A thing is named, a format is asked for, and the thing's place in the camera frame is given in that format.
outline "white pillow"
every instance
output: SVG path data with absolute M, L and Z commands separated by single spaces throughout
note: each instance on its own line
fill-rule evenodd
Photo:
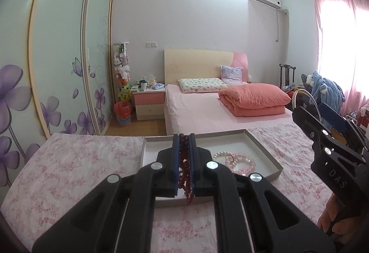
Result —
M 182 93 L 218 93 L 228 86 L 219 78 L 178 80 Z
M 228 86 L 242 85 L 242 67 L 220 66 L 220 79 Z

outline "pink curtain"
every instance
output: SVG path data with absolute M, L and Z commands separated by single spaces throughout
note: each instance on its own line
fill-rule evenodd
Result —
M 369 103 L 369 0 L 314 0 L 319 33 L 317 70 L 336 82 L 342 115 Z

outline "white wall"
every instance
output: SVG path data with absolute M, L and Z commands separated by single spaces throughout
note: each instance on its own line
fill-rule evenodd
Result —
M 283 0 L 289 10 L 287 63 L 296 66 L 297 82 L 301 74 L 315 70 L 318 54 L 318 29 L 313 0 Z
M 247 53 L 253 81 L 279 84 L 276 12 L 248 0 L 113 0 L 112 41 L 129 41 L 131 80 L 164 82 L 164 49 Z M 280 34 L 283 38 L 283 18 Z M 147 49 L 145 42 L 157 42 Z

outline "floral bedsheet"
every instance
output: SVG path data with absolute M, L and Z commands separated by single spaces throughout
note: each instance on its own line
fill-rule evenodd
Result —
M 295 124 L 250 132 L 284 167 L 274 186 L 316 222 L 330 191 L 310 170 L 314 159 L 311 141 Z M 54 134 L 15 179 L 1 212 L 31 250 L 38 237 L 107 175 L 136 173 L 142 144 L 142 137 Z M 155 210 L 152 253 L 216 251 L 211 202 Z

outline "wall socket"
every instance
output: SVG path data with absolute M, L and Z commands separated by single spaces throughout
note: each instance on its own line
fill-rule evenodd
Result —
M 158 47 L 157 42 L 147 42 L 146 43 L 146 48 L 157 48 L 157 47 Z

